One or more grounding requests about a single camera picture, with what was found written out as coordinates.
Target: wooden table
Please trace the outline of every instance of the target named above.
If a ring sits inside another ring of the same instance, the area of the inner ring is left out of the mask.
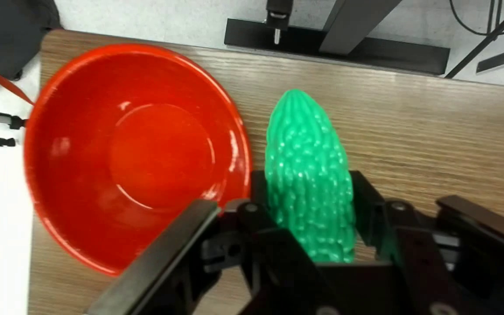
[[[42,44],[42,84],[93,47],[135,42],[52,32]],[[262,168],[264,131],[278,96],[301,88],[331,116],[352,168],[385,194],[434,214],[434,200],[460,194],[504,215],[504,88],[360,68],[346,63],[156,44],[189,56],[236,102]],[[30,313],[82,313],[112,278],[73,261],[33,228]],[[236,313],[248,299],[236,270],[198,313]]]

